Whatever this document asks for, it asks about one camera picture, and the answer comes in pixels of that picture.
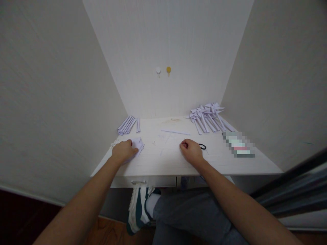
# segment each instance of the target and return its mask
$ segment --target desk drawer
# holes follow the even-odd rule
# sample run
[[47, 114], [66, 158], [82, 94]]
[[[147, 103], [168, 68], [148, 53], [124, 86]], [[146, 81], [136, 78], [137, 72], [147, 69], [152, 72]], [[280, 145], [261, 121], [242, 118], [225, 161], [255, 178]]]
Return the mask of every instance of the desk drawer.
[[144, 176], [124, 177], [117, 176], [113, 179], [111, 187], [176, 187], [175, 176]]

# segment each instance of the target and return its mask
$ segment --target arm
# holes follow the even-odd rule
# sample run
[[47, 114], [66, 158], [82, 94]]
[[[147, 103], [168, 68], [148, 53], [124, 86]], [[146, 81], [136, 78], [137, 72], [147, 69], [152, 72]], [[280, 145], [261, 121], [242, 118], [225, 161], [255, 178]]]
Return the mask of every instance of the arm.
[[250, 244], [302, 244], [263, 206], [204, 160], [198, 143], [187, 139], [180, 148], [185, 159], [205, 178], [227, 217]]
[[138, 149], [124, 141], [112, 149], [112, 156], [98, 173], [57, 214], [34, 242], [37, 244], [81, 244], [94, 224], [120, 166]]

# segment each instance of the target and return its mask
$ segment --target left hand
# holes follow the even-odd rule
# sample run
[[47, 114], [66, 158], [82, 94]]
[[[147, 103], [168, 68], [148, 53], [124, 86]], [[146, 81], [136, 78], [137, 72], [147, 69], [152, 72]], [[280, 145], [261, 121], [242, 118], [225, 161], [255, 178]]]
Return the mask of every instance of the left hand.
[[139, 151], [138, 148], [133, 149], [132, 144], [131, 140], [120, 142], [112, 149], [111, 156], [123, 164]]

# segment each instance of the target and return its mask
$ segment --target forearm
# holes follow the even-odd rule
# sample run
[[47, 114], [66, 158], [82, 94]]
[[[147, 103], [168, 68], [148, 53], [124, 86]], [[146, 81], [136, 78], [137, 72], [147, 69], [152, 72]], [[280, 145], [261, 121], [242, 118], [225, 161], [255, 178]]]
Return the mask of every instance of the forearm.
[[59, 212], [34, 244], [81, 244], [94, 224], [121, 162], [109, 158]]
[[216, 171], [207, 161], [196, 166], [227, 217], [250, 244], [301, 244], [271, 213]]

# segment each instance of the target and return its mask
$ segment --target drawer handle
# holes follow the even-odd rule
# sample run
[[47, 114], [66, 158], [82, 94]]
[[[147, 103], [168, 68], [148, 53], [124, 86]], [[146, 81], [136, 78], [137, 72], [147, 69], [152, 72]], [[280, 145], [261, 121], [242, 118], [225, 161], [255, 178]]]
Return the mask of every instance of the drawer handle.
[[132, 180], [131, 183], [133, 185], [141, 185], [141, 184], [146, 184], [146, 181], [145, 180], [140, 180], [140, 181], [134, 181], [134, 180]]

